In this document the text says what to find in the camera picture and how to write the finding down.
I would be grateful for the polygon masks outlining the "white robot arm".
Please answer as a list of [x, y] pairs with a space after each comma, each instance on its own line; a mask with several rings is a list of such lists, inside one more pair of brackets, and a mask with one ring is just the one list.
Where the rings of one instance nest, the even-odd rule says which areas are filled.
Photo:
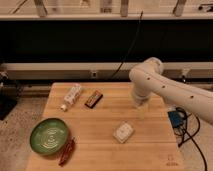
[[163, 69], [163, 63], [151, 57], [130, 70], [135, 104], [141, 106], [155, 93], [213, 125], [213, 92], [166, 78]]

